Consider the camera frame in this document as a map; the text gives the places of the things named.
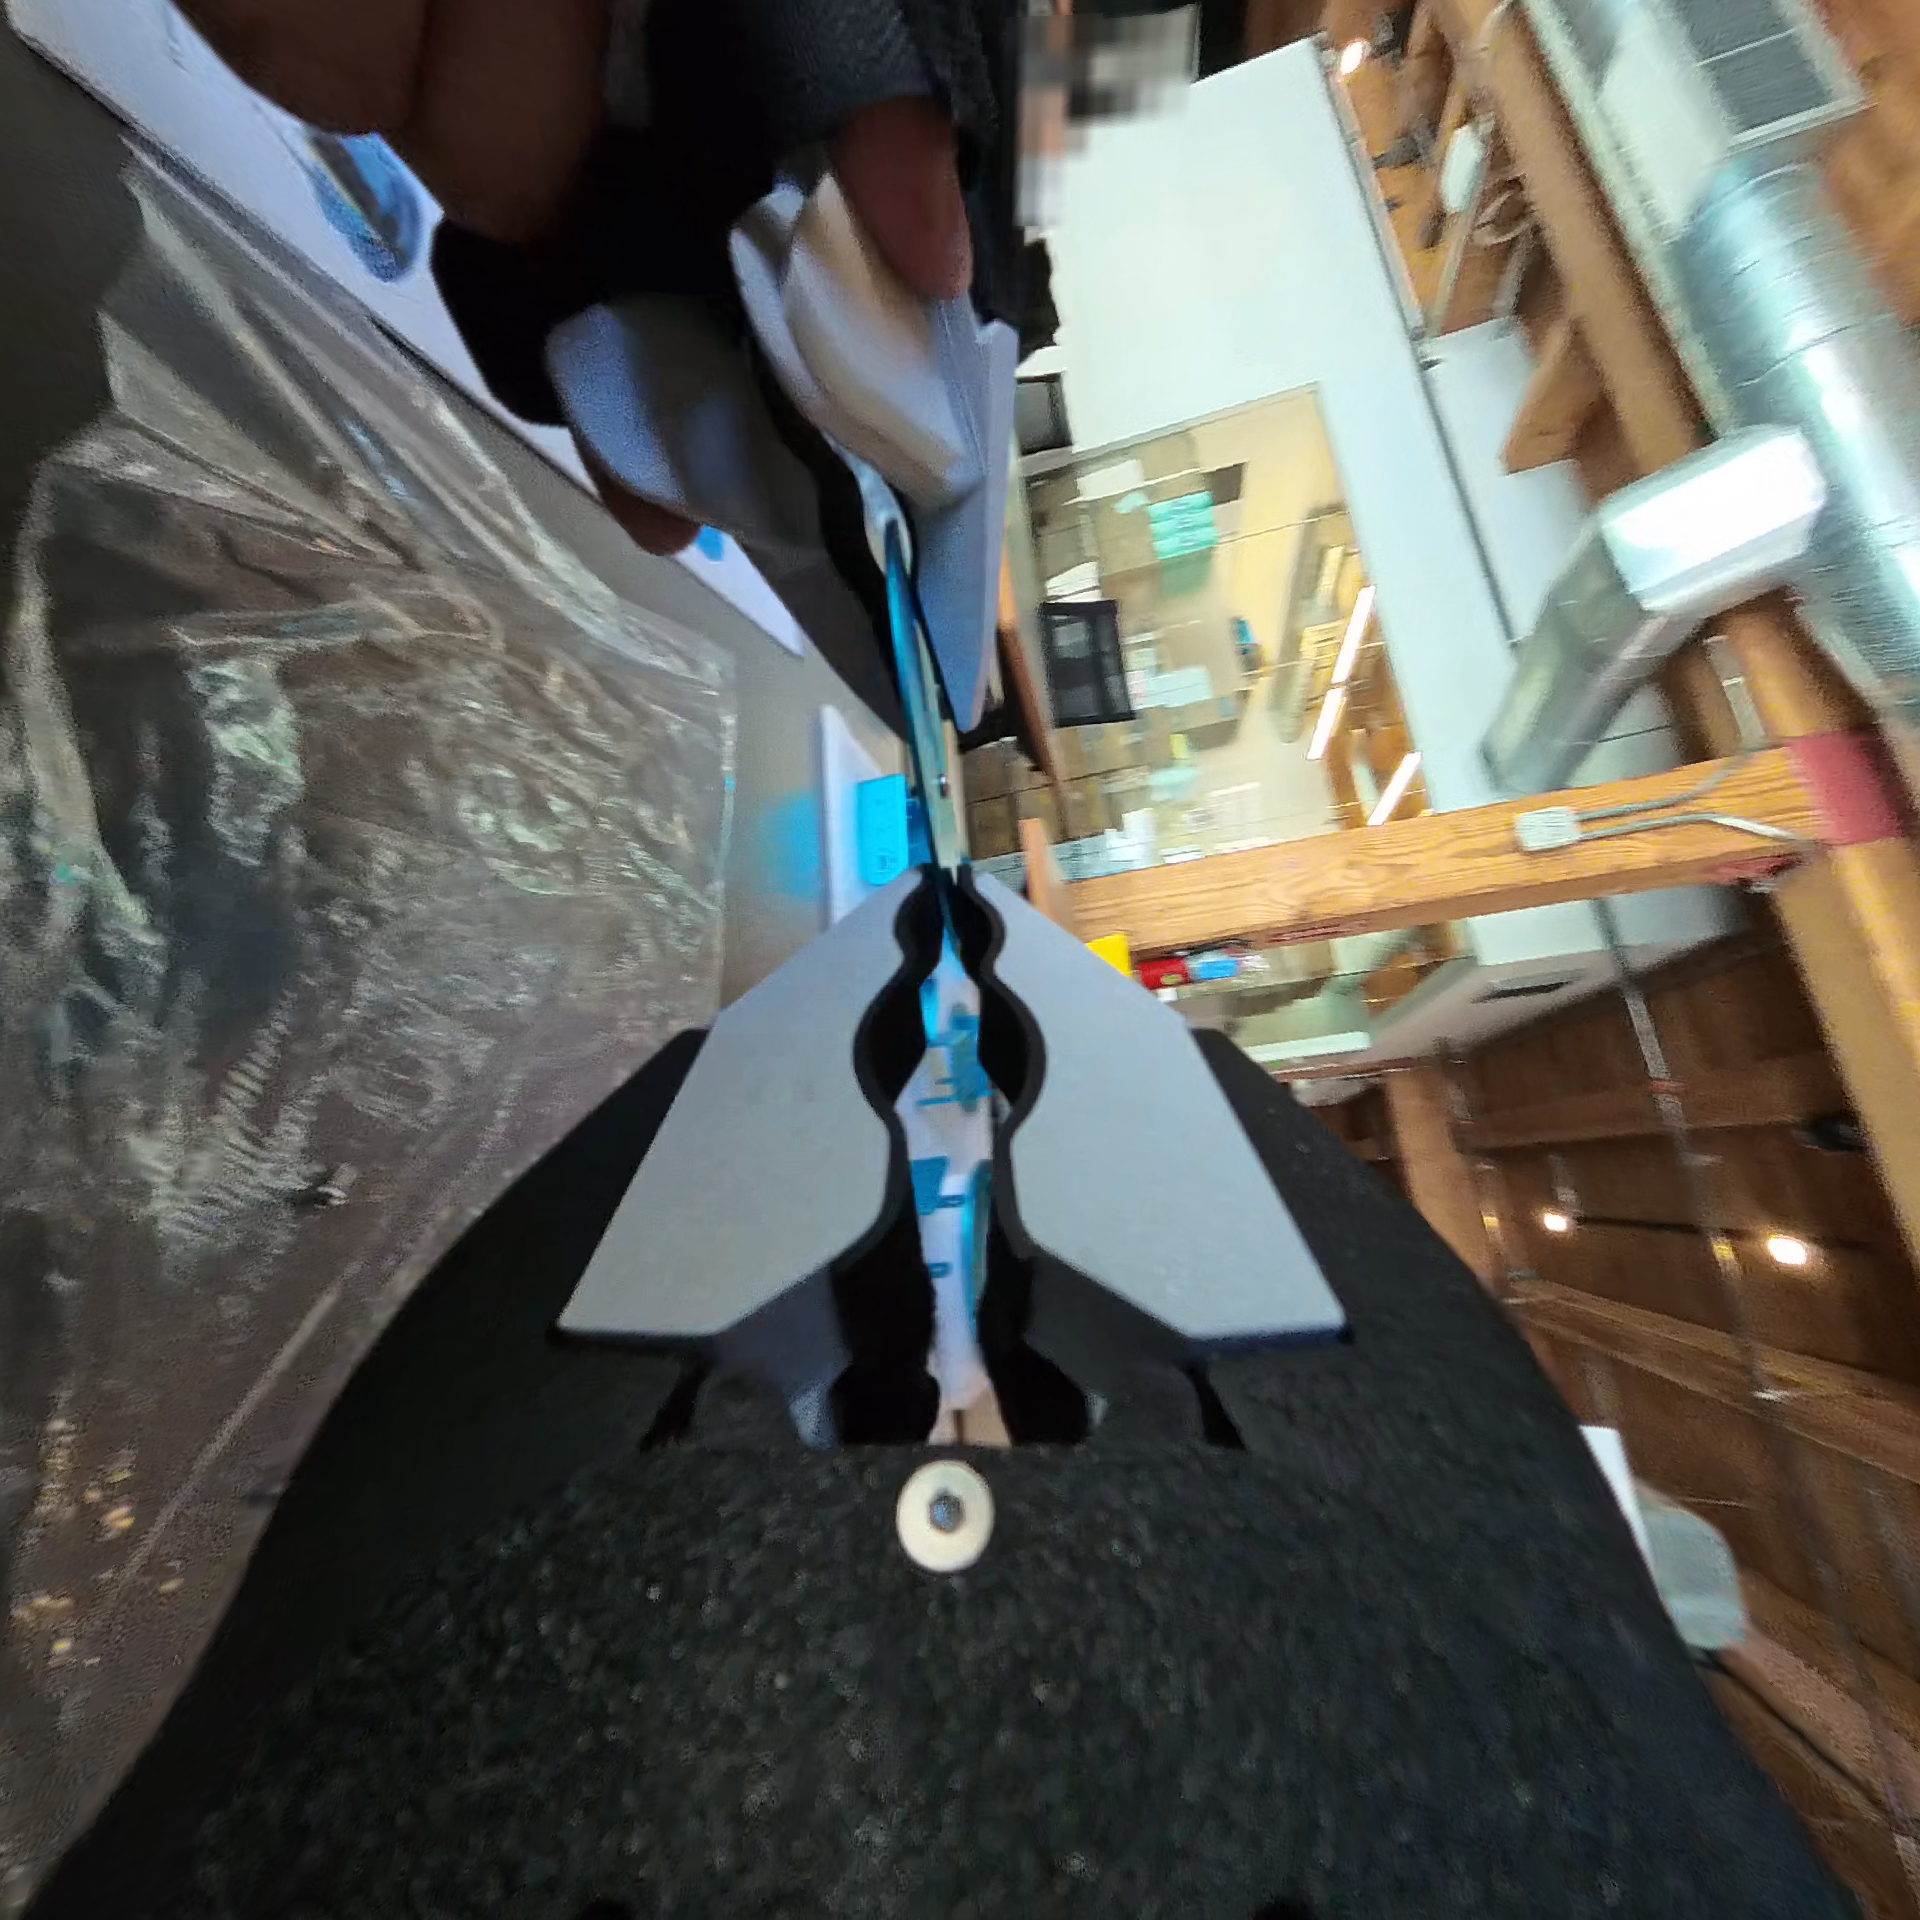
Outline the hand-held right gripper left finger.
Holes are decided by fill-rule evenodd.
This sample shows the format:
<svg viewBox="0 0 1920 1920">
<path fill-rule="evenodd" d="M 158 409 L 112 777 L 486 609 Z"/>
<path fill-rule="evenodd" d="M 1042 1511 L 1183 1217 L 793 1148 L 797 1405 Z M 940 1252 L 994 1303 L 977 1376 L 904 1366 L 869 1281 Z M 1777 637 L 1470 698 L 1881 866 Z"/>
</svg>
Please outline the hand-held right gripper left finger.
<svg viewBox="0 0 1920 1920">
<path fill-rule="evenodd" d="M 809 1445 L 925 1440 L 932 1287 L 896 1106 L 940 956 L 940 884 L 909 870 L 726 1005 L 558 1336 L 765 1376 Z"/>
</svg>

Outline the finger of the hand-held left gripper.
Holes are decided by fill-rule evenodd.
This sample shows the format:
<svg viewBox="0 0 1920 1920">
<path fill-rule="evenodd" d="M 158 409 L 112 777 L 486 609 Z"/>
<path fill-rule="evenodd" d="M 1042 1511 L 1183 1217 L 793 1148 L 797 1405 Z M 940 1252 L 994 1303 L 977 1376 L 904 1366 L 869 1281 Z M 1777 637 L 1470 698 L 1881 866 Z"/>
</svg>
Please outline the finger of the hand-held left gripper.
<svg viewBox="0 0 1920 1920">
<path fill-rule="evenodd" d="M 904 736 L 880 567 L 838 448 L 702 444 L 697 503 L 720 509 L 714 540 L 697 549 L 700 581 L 778 649 L 822 658 L 885 728 Z"/>
<path fill-rule="evenodd" d="M 950 720 L 966 734 L 991 679 L 1005 495 L 1016 465 L 1018 342 L 1004 321 L 982 319 L 972 297 L 932 309 L 932 342 L 962 462 L 956 477 L 906 501 L 929 652 Z"/>
</svg>

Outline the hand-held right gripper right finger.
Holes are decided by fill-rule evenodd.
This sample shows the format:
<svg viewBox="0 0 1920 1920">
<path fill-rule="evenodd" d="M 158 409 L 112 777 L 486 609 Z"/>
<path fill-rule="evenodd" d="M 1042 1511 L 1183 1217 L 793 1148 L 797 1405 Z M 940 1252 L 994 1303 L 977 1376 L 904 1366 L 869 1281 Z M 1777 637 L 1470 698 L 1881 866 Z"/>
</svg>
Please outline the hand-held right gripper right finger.
<svg viewBox="0 0 1920 1920">
<path fill-rule="evenodd" d="M 1004 1101 L 994 1279 L 1044 1357 L 1239 1357 L 1345 1314 L 1188 1023 L 994 874 L 956 878 Z"/>
</svg>

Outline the blue round metal plate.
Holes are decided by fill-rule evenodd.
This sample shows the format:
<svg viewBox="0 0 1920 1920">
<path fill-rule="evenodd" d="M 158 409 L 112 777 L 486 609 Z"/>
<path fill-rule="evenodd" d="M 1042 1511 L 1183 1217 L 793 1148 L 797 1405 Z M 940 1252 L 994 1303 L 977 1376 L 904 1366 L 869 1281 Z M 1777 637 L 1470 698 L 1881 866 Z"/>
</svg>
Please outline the blue round metal plate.
<svg viewBox="0 0 1920 1920">
<path fill-rule="evenodd" d="M 909 558 L 909 527 L 886 487 L 871 525 L 877 535 L 881 600 L 890 642 L 896 684 L 903 701 L 904 745 L 914 794 L 927 839 L 927 863 L 940 898 L 948 944 L 959 952 L 957 873 L 966 860 L 962 822 L 953 794 L 953 765 L 944 717 L 944 687 L 929 649 Z"/>
</svg>

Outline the person's left hand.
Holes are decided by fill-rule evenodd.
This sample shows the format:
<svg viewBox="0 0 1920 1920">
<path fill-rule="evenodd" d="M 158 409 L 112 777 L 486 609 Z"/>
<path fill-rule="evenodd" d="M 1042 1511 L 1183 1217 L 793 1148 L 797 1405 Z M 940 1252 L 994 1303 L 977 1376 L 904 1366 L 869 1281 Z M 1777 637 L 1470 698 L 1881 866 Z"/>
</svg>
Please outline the person's left hand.
<svg viewBox="0 0 1920 1920">
<path fill-rule="evenodd" d="M 198 2 L 181 13 L 256 94 L 374 132 L 454 224 L 558 226 L 606 128 L 689 120 L 721 157 L 822 151 L 904 288 L 974 274 L 950 88 L 901 4 Z"/>
</svg>

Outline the white foam sheet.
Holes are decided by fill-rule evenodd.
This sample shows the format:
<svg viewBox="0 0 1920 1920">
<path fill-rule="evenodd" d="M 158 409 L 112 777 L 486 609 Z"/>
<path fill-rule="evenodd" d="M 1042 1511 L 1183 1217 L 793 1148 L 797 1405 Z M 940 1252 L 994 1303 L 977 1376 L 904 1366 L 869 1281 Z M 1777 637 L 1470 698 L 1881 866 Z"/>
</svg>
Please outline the white foam sheet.
<svg viewBox="0 0 1920 1920">
<path fill-rule="evenodd" d="M 880 765 L 840 710 L 818 714 L 822 801 L 822 917 L 852 914 L 876 892 L 857 880 L 855 785 L 901 775 Z M 917 813 L 917 852 L 925 831 Z M 998 1097 L 977 1060 L 981 994 L 950 944 L 919 986 L 920 1062 L 896 1104 L 932 1294 L 927 1369 L 940 1385 L 937 1441 L 1005 1446 L 1009 1433 L 976 1329 L 986 1277 L 991 1127 Z"/>
</svg>

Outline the wooden beam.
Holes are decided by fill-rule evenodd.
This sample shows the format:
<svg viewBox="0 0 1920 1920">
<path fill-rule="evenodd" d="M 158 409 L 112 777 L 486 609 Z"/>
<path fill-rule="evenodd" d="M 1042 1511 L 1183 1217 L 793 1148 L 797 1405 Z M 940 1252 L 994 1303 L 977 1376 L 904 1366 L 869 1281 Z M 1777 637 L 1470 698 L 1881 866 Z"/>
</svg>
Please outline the wooden beam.
<svg viewBox="0 0 1920 1920">
<path fill-rule="evenodd" d="M 1903 837 L 1864 734 L 1799 736 L 1660 775 L 1070 880 L 1021 824 L 1023 896 L 1082 941 L 1134 956 L 1311 944 L 1518 910 L 1732 884 Z"/>
</svg>

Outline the assembly guide booklet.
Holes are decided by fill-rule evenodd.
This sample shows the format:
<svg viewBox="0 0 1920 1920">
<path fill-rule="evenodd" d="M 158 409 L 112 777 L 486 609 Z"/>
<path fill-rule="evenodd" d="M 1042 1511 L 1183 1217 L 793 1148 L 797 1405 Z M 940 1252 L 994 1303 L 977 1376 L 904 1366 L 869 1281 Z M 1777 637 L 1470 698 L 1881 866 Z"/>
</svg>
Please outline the assembly guide booklet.
<svg viewBox="0 0 1920 1920">
<path fill-rule="evenodd" d="M 334 132 L 256 95 L 175 4 L 6 4 L 6 22 L 71 79 L 113 109 L 158 153 L 228 209 L 322 274 L 417 396 L 494 417 L 572 485 L 589 472 L 560 426 L 517 415 L 479 376 L 429 269 L 440 205 L 376 132 Z M 588 400 L 608 398 L 615 424 L 664 430 L 668 453 L 717 449 L 720 375 L 697 351 L 725 348 L 720 326 L 686 301 L 569 321 L 564 369 Z"/>
</svg>

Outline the silver ventilation duct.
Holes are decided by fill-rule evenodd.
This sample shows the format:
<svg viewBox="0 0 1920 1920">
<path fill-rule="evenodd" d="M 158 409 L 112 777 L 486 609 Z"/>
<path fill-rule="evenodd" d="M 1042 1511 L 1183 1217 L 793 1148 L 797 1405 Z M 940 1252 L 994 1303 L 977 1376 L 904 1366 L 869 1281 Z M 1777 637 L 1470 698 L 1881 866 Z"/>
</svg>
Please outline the silver ventilation duct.
<svg viewBox="0 0 1920 1920">
<path fill-rule="evenodd" d="M 1916 351 L 1820 172 L 1864 109 L 1853 68 L 1809 4 L 1520 12 L 1709 420 L 1812 446 L 1808 624 L 1884 727 L 1916 730 Z"/>
</svg>

